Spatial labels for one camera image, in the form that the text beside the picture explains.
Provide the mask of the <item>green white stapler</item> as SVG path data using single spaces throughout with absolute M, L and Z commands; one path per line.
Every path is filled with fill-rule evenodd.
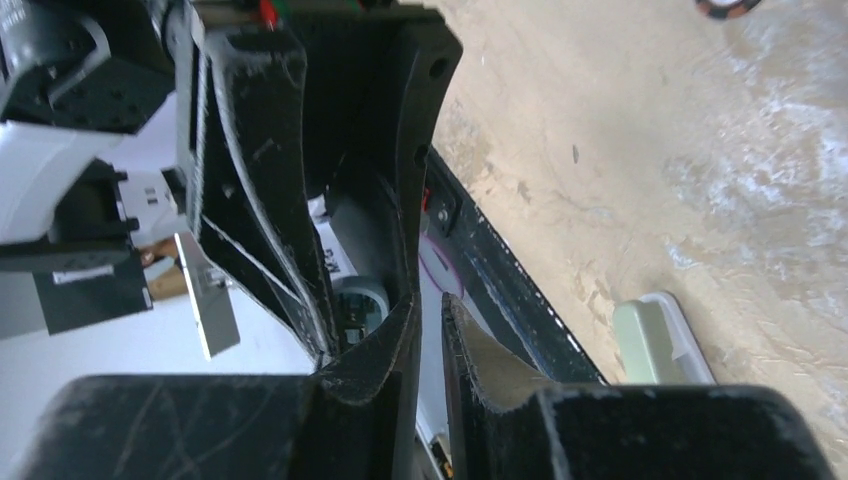
M 716 380 L 677 299 L 666 291 L 616 305 L 612 327 L 625 381 L 714 385 Z

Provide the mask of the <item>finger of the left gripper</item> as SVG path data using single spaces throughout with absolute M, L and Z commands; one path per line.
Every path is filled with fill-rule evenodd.
M 425 158 L 462 47 L 425 6 L 288 6 L 284 29 L 304 57 L 285 125 L 284 246 L 305 291 L 290 321 L 308 345 L 337 345 L 329 276 L 309 199 L 327 189 L 364 214 L 354 247 L 388 279 L 391 296 L 412 268 Z
M 207 258 L 329 361 L 338 336 L 305 188 L 306 71 L 288 30 L 191 27 L 178 64 L 179 159 Z

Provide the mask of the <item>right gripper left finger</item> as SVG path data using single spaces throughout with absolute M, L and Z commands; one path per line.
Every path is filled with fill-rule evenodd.
M 408 479 L 418 295 L 313 374 L 95 375 L 51 400 L 20 479 Z

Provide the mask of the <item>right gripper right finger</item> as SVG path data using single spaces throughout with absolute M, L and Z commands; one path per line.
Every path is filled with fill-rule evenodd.
M 560 383 L 442 300 L 458 479 L 830 479 L 806 422 L 753 385 Z

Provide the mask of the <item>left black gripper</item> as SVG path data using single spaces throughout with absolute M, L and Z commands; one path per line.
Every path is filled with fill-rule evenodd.
M 2 120 L 138 132 L 175 89 L 184 5 L 2 2 Z

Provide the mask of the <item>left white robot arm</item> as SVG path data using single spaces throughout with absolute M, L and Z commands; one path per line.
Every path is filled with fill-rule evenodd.
M 1 267 L 132 257 L 142 218 L 105 153 L 173 99 L 169 205 L 327 364 L 351 343 L 309 203 L 329 198 L 408 318 L 426 157 L 462 53 L 439 11 L 398 1 L 5 1 Z

